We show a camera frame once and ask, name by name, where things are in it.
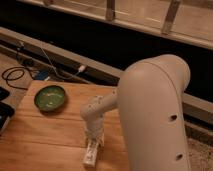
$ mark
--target green bowl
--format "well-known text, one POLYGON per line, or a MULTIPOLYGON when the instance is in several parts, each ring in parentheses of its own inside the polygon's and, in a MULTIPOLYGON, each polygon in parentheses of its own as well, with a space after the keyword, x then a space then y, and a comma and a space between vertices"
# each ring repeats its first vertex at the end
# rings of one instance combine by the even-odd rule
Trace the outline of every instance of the green bowl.
POLYGON ((42 88, 34 98, 35 105, 40 111, 50 112, 61 107, 66 100, 65 90, 56 85, 42 88))

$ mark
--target wooden table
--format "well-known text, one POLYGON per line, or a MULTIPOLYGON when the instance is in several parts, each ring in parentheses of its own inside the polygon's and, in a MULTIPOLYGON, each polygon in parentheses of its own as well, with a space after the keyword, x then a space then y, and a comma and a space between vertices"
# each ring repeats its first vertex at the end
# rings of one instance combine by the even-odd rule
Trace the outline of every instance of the wooden table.
POLYGON ((84 168, 84 121, 80 107, 94 95, 113 87, 33 81, 15 116, 0 138, 0 171, 127 171, 128 158, 117 110, 104 121, 105 148, 96 168, 84 168), (47 85, 62 86, 68 100, 63 108, 44 115, 34 105, 34 96, 47 85))

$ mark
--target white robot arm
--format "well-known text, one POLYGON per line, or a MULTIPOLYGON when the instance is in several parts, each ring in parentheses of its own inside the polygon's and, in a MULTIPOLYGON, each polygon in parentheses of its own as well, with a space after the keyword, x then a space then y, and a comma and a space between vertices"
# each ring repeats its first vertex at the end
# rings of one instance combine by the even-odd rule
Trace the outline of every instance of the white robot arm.
POLYGON ((104 113, 118 108, 132 171, 190 171, 182 92, 188 65, 174 55, 141 60, 124 71, 117 90, 82 107, 89 140, 84 164, 94 166, 104 113))

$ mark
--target cable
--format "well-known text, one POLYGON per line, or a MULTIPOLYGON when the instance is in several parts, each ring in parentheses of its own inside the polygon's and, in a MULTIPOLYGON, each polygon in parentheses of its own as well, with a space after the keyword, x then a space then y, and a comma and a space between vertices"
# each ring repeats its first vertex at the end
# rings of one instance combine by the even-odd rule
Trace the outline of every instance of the cable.
POLYGON ((16 88, 16 89, 21 89, 21 90, 28 90, 28 88, 14 86, 14 85, 11 85, 9 83, 9 81, 16 81, 16 80, 22 78, 24 76, 24 74, 25 74, 25 70, 29 73, 30 77, 33 79, 33 75, 32 75, 31 72, 33 72, 34 70, 30 70, 29 68, 26 68, 26 67, 8 68, 1 74, 1 77, 2 77, 3 80, 6 81, 6 83, 7 83, 7 85, 9 87, 16 88), (10 78, 11 75, 14 74, 15 72, 21 72, 21 74, 19 76, 17 76, 17 77, 10 78))
MULTIPOLYGON (((71 77, 64 77, 62 75, 60 75, 57 71, 57 68, 53 65, 52 61, 50 60, 50 57, 47 55, 47 53, 45 52, 45 50, 43 49, 43 43, 41 42, 41 47, 40 47, 41 51, 43 52, 44 56, 47 58, 47 60, 49 61, 53 71, 55 72, 56 76, 60 79, 63 79, 63 80, 70 80, 73 78, 73 76, 71 77)), ((79 68, 78 68, 78 72, 76 72, 74 75, 77 76, 78 74, 84 72, 86 70, 86 65, 81 65, 79 68)))

